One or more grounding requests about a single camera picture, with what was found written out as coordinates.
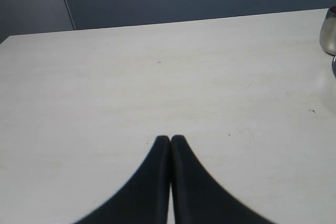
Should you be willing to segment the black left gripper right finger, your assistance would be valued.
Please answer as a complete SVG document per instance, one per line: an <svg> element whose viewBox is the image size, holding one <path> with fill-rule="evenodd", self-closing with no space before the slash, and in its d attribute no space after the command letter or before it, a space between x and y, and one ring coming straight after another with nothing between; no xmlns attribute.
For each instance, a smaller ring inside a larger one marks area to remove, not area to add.
<svg viewBox="0 0 336 224"><path fill-rule="evenodd" d="M175 223L271 223L228 193L203 167L186 138L171 139Z"/></svg>

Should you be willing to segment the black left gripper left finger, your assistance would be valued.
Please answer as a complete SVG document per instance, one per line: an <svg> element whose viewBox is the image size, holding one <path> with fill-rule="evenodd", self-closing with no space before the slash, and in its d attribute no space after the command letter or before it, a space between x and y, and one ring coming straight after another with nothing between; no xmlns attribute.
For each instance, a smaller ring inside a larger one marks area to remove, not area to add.
<svg viewBox="0 0 336 224"><path fill-rule="evenodd" d="M170 139L158 136L132 177L77 223L167 223L170 197Z"/></svg>

